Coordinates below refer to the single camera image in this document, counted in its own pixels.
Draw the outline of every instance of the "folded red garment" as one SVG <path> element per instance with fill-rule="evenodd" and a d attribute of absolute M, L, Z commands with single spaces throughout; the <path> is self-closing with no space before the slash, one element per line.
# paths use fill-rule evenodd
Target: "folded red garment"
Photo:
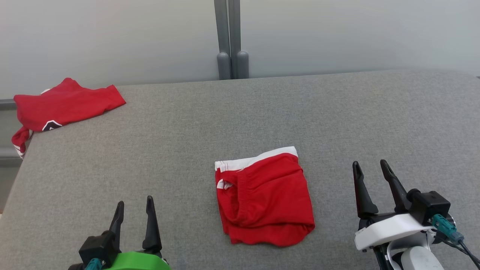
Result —
<path fill-rule="evenodd" d="M 48 131 L 100 115 L 125 104 L 115 86 L 100 89 L 81 87 L 71 78 L 39 96 L 15 95 L 17 117 L 24 126 L 12 137 L 21 158 L 33 132 Z"/>
<path fill-rule="evenodd" d="M 232 244 L 295 245 L 315 228 L 312 202 L 294 147 L 215 162 L 224 233 Z"/>

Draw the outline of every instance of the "folded red shorts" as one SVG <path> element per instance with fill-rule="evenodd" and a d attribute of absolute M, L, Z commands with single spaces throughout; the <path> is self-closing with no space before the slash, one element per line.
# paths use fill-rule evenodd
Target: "folded red shorts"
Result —
<path fill-rule="evenodd" d="M 312 202 L 294 147 L 215 162 L 218 207 L 232 244 L 290 246 L 315 228 Z"/>
<path fill-rule="evenodd" d="M 18 121 L 24 125 L 12 137 L 13 146 L 23 159 L 25 142 L 33 132 L 48 131 L 100 115 L 125 104 L 115 86 L 88 89 L 71 78 L 64 79 L 38 96 L 15 95 Z"/>

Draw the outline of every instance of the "red shorts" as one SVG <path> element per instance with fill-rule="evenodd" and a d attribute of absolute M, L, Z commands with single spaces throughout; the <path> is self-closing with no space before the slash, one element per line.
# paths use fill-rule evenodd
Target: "red shorts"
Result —
<path fill-rule="evenodd" d="M 217 161 L 215 170 L 220 218 L 232 244 L 295 245 L 315 228 L 294 147 Z"/>

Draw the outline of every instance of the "clothing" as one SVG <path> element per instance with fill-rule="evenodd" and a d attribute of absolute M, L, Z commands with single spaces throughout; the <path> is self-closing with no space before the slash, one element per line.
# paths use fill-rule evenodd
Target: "clothing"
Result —
<path fill-rule="evenodd" d="M 220 218 L 232 244 L 295 245 L 315 228 L 294 147 L 217 161 L 215 170 Z"/>
<path fill-rule="evenodd" d="M 12 143 L 22 159 L 26 152 L 25 142 L 33 132 L 92 118 L 126 103 L 113 85 L 93 90 L 81 87 L 71 78 L 39 96 L 15 95 L 13 100 L 23 127 L 13 135 Z"/>

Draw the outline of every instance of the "black and white logo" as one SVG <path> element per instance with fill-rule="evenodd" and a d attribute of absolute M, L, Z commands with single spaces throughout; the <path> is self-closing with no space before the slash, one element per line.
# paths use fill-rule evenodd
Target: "black and white logo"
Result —
<path fill-rule="evenodd" d="M 61 127 L 61 124 L 55 122 L 54 120 L 48 121 L 43 127 L 42 131 L 49 131 Z"/>

